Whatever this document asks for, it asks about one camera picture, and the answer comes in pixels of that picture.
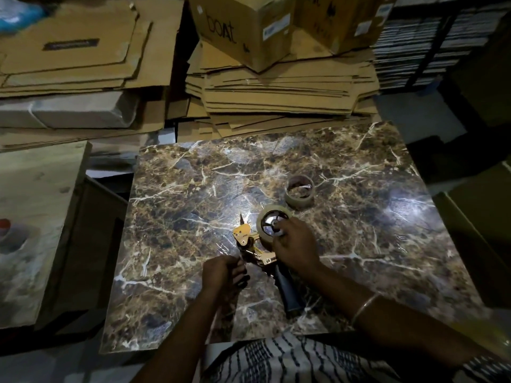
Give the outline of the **pale plywood board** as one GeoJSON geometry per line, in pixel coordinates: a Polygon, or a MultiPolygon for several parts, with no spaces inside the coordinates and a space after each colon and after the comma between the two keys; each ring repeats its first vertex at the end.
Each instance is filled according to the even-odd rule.
{"type": "Polygon", "coordinates": [[[42,325],[83,190],[88,141],[0,153],[0,329],[42,325]]]}

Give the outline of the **person's left forearm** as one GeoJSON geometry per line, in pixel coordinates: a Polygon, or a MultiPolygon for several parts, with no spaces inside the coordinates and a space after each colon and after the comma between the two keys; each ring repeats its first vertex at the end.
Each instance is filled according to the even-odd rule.
{"type": "Polygon", "coordinates": [[[191,383],[222,295],[203,289],[130,383],[191,383]]]}

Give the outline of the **black white striped garment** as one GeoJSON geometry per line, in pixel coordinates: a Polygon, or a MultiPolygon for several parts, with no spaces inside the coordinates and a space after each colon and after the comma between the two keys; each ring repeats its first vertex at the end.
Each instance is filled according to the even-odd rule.
{"type": "Polygon", "coordinates": [[[236,342],[200,383],[511,383],[511,363],[477,356],[448,369],[411,352],[377,346],[355,332],[236,342]]]}

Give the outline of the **stack of grey printed sheets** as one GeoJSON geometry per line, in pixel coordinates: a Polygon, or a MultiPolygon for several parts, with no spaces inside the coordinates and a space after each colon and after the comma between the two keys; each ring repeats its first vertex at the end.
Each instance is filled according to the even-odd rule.
{"type": "Polygon", "coordinates": [[[486,45],[511,0],[397,0],[373,46],[384,93],[425,87],[486,45]]]}

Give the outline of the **yellow tape dispenser black handle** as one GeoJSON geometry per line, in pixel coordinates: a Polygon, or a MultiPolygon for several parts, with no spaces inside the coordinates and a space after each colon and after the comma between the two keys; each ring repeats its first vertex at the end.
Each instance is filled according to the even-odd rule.
{"type": "Polygon", "coordinates": [[[289,317],[295,313],[302,312],[305,308],[305,302],[297,290],[290,270],[283,262],[278,260],[275,252],[272,250],[272,243],[267,244],[261,241],[257,233],[256,223],[255,231],[252,231],[251,225],[240,214],[239,226],[233,229],[232,234],[239,250],[243,254],[252,257],[253,261],[262,270],[273,276],[282,298],[286,316],[289,317]]]}

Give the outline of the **person's left hand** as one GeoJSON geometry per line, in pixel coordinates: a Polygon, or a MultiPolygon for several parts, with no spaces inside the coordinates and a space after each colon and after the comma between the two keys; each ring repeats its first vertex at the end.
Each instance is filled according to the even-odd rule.
{"type": "Polygon", "coordinates": [[[232,255],[220,255],[204,262],[202,267],[202,288],[200,296],[206,296],[217,301],[228,294],[237,292],[227,290],[227,260],[228,257],[239,257],[232,255]]]}

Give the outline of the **person's right forearm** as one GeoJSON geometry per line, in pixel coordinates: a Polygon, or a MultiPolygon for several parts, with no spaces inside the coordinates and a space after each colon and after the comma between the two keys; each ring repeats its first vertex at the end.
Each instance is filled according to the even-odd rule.
{"type": "Polygon", "coordinates": [[[475,358],[505,362],[443,322],[389,300],[324,264],[303,280],[384,350],[388,363],[399,372],[411,374],[417,367],[423,376],[451,378],[475,358]]]}

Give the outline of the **white plastic wrapped package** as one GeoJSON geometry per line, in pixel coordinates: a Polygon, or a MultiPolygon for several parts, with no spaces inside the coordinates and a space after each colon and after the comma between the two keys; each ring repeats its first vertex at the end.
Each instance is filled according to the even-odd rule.
{"type": "Polygon", "coordinates": [[[129,128],[139,104],[125,91],[10,99],[0,101],[0,128],[129,128]]]}

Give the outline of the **stack of flattened cardboard sheets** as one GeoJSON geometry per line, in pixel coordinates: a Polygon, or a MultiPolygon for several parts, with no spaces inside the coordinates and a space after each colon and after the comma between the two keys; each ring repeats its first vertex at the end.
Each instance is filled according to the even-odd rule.
{"type": "Polygon", "coordinates": [[[184,0],[76,0],[0,37],[0,101],[107,91],[136,94],[129,128],[0,128],[0,151],[163,129],[184,0]]]}
{"type": "Polygon", "coordinates": [[[296,29],[290,54],[258,74],[200,40],[188,59],[188,98],[182,109],[170,104],[168,119],[177,142],[379,122],[374,60],[369,48],[333,55],[296,29]]]}

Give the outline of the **dark cardboard box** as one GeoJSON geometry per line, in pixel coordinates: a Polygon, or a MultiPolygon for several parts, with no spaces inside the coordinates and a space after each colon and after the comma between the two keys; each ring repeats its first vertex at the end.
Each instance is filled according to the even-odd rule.
{"type": "Polygon", "coordinates": [[[483,303],[511,310],[511,155],[433,202],[483,303]]]}

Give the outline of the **beige packing tape roll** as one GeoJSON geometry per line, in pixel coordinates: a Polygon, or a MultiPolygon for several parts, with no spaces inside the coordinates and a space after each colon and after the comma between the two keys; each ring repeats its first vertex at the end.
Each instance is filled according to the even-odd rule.
{"type": "Polygon", "coordinates": [[[258,215],[256,228],[261,241],[271,244],[273,238],[282,236],[284,232],[276,227],[276,224],[284,219],[293,216],[291,211],[280,205],[272,204],[266,206],[258,215]]]}

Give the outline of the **person's right hand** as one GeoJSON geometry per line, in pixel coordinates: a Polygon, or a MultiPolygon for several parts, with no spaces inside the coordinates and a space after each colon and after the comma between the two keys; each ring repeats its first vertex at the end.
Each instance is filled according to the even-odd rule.
{"type": "Polygon", "coordinates": [[[299,219],[299,243],[290,251],[274,251],[278,260],[294,270],[303,279],[308,279],[322,266],[317,244],[309,226],[299,219]]]}

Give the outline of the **nearly empty tape roll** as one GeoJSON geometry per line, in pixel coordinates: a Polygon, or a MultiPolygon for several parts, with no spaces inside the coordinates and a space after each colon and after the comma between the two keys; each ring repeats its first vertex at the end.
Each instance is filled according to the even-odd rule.
{"type": "Polygon", "coordinates": [[[313,180],[304,174],[288,178],[284,190],[284,199],[293,208],[306,208],[314,202],[316,186],[313,180]]]}

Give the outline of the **large brown cardboard box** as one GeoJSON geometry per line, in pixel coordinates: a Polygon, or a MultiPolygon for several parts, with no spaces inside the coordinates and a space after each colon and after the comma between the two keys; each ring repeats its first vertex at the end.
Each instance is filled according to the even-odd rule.
{"type": "Polygon", "coordinates": [[[290,54],[296,0],[188,0],[203,42],[261,72],[290,54]]]}

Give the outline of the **blue plastic bag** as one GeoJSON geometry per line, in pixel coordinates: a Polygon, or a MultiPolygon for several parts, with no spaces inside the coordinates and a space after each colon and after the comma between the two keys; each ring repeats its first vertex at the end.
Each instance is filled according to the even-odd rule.
{"type": "Polygon", "coordinates": [[[46,16],[47,13],[40,5],[19,0],[0,0],[0,34],[15,33],[46,16]]]}

